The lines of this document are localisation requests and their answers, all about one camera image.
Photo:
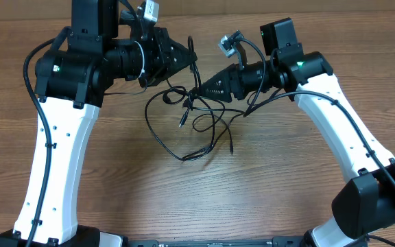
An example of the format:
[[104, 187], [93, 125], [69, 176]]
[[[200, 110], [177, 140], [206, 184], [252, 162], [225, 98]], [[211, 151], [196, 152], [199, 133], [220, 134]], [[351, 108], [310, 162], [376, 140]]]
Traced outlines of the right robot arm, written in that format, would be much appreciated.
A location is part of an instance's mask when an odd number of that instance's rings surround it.
[[238, 61], [198, 86], [209, 99], [230, 102], [248, 93], [287, 97], [316, 125], [332, 150], [344, 188], [332, 201], [332, 217], [301, 237], [274, 237], [273, 246], [366, 246], [374, 232], [395, 224], [395, 156], [380, 144], [346, 99], [337, 76], [319, 52], [304, 53], [293, 21], [260, 28], [260, 60], [246, 60], [241, 32], [223, 37], [220, 49]]

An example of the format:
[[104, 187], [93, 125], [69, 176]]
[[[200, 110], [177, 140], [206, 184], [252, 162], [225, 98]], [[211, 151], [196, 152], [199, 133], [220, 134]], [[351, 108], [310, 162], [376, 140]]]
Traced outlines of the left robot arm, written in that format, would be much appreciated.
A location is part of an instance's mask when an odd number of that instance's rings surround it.
[[0, 246], [127, 246], [128, 238], [77, 220], [86, 146], [116, 79], [143, 88], [196, 61], [195, 52], [157, 26], [159, 5], [144, 1], [74, 1], [71, 24], [39, 45], [35, 83], [36, 148], [21, 212]]

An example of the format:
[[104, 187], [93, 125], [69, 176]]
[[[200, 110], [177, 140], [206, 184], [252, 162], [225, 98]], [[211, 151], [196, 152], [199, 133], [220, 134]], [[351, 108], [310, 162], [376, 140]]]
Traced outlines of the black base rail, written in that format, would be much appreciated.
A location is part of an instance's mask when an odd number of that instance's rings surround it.
[[163, 242], [157, 240], [126, 240], [124, 247], [303, 247], [314, 246], [306, 237], [273, 237], [271, 239], [235, 239]]

